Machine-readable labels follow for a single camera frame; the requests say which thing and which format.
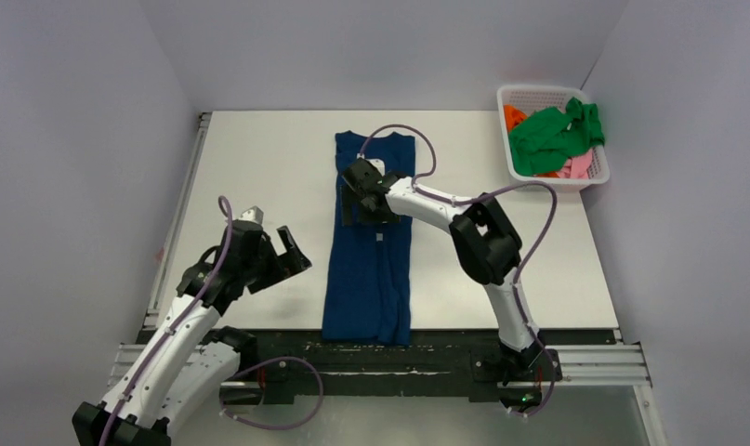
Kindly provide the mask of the orange t-shirt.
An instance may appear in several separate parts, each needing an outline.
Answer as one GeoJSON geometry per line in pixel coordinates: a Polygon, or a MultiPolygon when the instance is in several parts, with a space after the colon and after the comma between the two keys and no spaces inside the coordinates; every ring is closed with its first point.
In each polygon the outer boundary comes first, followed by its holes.
{"type": "Polygon", "coordinates": [[[506,124],[507,133],[509,134],[516,126],[523,123],[528,115],[519,110],[518,108],[512,106],[511,104],[506,104],[503,106],[503,112],[504,112],[504,121],[506,124]]]}

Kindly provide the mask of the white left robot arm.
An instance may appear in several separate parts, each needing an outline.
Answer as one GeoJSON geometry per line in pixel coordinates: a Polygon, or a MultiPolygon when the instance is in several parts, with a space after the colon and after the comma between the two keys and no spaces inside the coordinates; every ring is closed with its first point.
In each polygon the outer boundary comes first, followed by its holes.
{"type": "Polygon", "coordinates": [[[82,445],[168,445],[178,427],[211,392],[260,366],[257,339],[215,327],[245,292],[254,294],[309,269],[286,226],[279,254],[256,220],[235,219],[221,243],[186,269],[161,326],[101,402],[72,416],[82,445]]]}

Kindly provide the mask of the green t-shirt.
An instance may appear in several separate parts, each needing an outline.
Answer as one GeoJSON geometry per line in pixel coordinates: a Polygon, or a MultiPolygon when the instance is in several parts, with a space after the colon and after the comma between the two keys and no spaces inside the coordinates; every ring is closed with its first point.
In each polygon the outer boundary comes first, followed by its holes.
{"type": "Polygon", "coordinates": [[[564,111],[536,111],[508,134],[508,141],[518,174],[558,178],[567,159],[605,143],[599,107],[571,98],[564,111]]]}

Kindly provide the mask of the navy blue printed t-shirt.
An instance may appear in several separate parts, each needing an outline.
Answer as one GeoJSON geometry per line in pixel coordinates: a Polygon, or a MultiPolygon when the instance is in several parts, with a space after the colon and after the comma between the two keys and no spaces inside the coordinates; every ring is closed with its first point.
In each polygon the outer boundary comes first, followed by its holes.
{"type": "Polygon", "coordinates": [[[410,262],[413,220],[344,226],[342,172],[355,161],[365,136],[335,134],[336,202],[322,316],[330,341],[407,346],[411,343],[410,262]]]}

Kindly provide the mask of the aluminium frame rail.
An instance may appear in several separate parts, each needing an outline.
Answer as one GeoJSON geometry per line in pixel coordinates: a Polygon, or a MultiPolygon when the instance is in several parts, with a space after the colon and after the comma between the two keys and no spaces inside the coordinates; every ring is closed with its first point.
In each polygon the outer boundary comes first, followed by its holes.
{"type": "MultiPolygon", "coordinates": [[[[116,353],[107,388],[119,382],[144,345],[122,344],[116,353]]],[[[550,346],[559,354],[562,386],[650,386],[651,376],[639,345],[550,346]]]]}

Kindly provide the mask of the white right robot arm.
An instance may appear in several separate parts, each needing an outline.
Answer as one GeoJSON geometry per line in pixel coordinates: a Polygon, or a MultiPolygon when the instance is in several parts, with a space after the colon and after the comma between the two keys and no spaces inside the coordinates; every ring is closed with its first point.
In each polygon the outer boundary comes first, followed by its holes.
{"type": "Polygon", "coordinates": [[[384,174],[364,158],[341,177],[343,200],[353,206],[345,223],[395,223],[410,217],[449,234],[459,266],[490,300],[507,366],[524,371],[535,365],[542,344],[518,280],[522,240],[496,198],[423,190],[413,177],[384,174]]]}

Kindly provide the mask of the pink t-shirt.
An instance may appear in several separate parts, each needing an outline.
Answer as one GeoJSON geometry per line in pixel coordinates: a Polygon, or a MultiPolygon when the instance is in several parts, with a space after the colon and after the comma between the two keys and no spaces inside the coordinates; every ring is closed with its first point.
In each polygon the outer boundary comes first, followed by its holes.
{"type": "Polygon", "coordinates": [[[563,167],[556,172],[561,179],[589,179],[588,169],[593,163],[594,150],[571,157],[566,160],[563,167]]]}

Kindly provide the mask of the white plastic laundry basket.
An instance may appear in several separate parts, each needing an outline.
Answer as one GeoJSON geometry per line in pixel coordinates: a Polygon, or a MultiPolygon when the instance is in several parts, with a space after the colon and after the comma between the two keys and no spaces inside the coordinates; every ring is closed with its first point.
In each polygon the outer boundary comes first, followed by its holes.
{"type": "Polygon", "coordinates": [[[598,106],[579,89],[504,85],[497,90],[510,176],[579,191],[610,178],[598,106]]]}

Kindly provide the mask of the black mounting base rail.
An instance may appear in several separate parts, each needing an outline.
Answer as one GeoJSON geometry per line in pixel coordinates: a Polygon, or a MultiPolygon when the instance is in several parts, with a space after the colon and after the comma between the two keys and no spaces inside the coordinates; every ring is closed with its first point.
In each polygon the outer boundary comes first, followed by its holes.
{"type": "Polygon", "coordinates": [[[291,404],[303,396],[465,398],[527,409],[537,405],[549,382],[570,375],[563,348],[616,344],[608,330],[544,330],[552,355],[538,352],[519,363],[498,345],[494,329],[416,330],[408,347],[323,341],[317,330],[255,330],[235,334],[213,329],[199,345],[237,343],[239,369],[275,359],[259,371],[233,378],[219,394],[231,406],[291,404]]]}

